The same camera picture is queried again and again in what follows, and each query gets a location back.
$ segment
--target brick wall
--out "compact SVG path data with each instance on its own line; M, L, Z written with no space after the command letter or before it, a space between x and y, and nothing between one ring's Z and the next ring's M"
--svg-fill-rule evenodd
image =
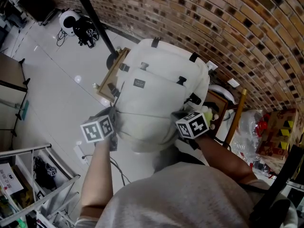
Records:
M78 0L54 0L78 8ZM99 18L142 38L161 37L218 69L211 79L247 107L304 114L304 0L90 0Z

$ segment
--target black pole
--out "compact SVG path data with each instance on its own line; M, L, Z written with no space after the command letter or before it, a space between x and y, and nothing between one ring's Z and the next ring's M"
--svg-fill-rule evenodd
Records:
M291 178L297 170L297 167L300 164L301 158L303 156L303 152L304 151L302 148L296 145L292 146L288 158L280 173L278 174L275 182L266 191L261 200L253 207L254 211L250 214L249 217L249 220L251 220L253 223L258 224L259 221L263 220L263 217L266 217L270 213L269 208L275 201L277 195L284 188L288 179Z
M97 29L98 33L100 34L101 38L104 40L106 46L108 47L109 51L111 52L110 56L107 59L107 67L108 69L113 65L114 60L118 57L118 52L114 49L108 35L106 34L102 23L100 22L90 0L80 0L82 6L85 8L88 16L90 17L92 23L94 24L95 28Z

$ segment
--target gray shirt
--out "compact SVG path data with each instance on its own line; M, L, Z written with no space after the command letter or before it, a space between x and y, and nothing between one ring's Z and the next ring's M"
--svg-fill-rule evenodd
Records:
M261 180L249 184L269 188ZM83 217L76 228L249 227L249 215L261 197L217 169L180 162L123 187L98 221ZM296 224L292 206L284 225Z

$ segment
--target white tile floor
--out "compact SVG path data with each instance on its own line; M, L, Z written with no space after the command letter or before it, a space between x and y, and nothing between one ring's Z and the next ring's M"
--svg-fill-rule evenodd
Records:
M80 130L80 124L90 116L105 108L107 102L96 94L93 83L100 84L107 73L106 59L109 51L99 39L96 46L89 49L78 44L78 38L67 37L61 47L56 45L56 35L60 31L58 18L49 24L39 26L33 21L18 34L13 28L1 50L16 60L25 58L24 73L31 78L28 85L29 109L25 121L17 125L18 137L14 138L13 147L26 148L44 143L51 143L53 150L81 178L73 189L80 192L88 166L81 164L73 151L76 142L85 154L91 154L93 144L86 144ZM135 43L111 31L107 34L114 47L132 48ZM74 79L81 77L77 83ZM194 152L188 145L178 143L184 152L197 158L201 152ZM111 156L118 162L124 174L135 181L152 175L152 161L157 153L136 154L129 146L118 144L118 151ZM112 168L114 192L123 185L121 176ZM79 203L70 205L71 218L79 214Z

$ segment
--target power outlet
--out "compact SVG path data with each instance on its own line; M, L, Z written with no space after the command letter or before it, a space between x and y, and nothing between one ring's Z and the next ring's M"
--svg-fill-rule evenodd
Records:
M208 67L208 70L215 70L215 69L218 68L218 66L215 65L215 64L214 64L213 62L211 62L211 61L208 61L208 62L206 63L206 65L207 65L207 67Z
M88 164L88 160L87 160L86 157L85 157L84 159L82 159L82 157L83 157L85 154L82 152L82 150L81 150L81 148L80 148L79 145L76 145L76 146L74 147L74 151L75 151L77 157L80 159L80 161L81 161L81 163L82 163L83 165Z
M239 83L234 78L228 80L227 82L234 88L239 86Z

